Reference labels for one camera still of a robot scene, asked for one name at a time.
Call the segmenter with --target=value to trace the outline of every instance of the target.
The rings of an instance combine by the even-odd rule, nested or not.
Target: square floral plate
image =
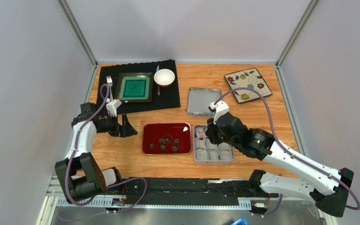
[[[150,102],[152,84],[152,73],[120,73],[115,98],[122,102]]]
[[[263,97],[273,94],[256,68],[227,74],[225,75],[225,79],[230,89],[240,87],[251,88],[258,91]],[[234,91],[233,95],[238,103],[244,103],[259,98],[257,94],[249,90]]]

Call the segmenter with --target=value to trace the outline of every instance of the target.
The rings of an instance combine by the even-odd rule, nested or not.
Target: white wall
[[[308,154],[353,170],[360,199],[360,1],[321,1],[282,71]],[[339,222],[360,224],[360,211]]]
[[[0,224],[35,224],[91,73],[56,1],[0,2]]]
[[[275,61],[309,0],[68,0],[98,61]]]

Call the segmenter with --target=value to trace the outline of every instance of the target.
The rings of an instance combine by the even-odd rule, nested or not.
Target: white bowl
[[[154,75],[154,81],[161,87],[169,87],[174,82],[174,72],[160,69]]]

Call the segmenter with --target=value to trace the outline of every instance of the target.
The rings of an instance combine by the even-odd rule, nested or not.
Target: red tray
[[[181,154],[191,151],[191,127],[188,123],[155,123],[144,126],[142,151],[145,154]]]

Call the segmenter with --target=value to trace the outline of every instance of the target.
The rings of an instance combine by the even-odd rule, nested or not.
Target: pink object
[[[196,133],[197,138],[208,137],[205,133]]]

